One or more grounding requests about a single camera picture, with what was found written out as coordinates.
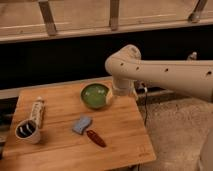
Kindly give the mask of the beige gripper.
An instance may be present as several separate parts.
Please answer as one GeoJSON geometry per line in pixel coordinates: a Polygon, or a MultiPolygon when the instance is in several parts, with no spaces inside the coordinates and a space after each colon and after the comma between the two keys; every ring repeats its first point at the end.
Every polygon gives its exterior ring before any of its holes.
{"type": "Polygon", "coordinates": [[[112,103],[117,96],[129,96],[137,99],[134,81],[113,77],[112,84],[106,96],[106,103],[112,103]]]}

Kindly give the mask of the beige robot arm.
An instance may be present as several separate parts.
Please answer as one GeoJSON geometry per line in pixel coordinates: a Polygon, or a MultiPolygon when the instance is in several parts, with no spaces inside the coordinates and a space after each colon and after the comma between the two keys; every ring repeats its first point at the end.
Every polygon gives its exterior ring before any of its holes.
{"type": "Polygon", "coordinates": [[[213,104],[213,60],[142,60],[129,44],[106,59],[105,70],[116,95],[133,95],[134,82],[142,81],[213,104]]]}

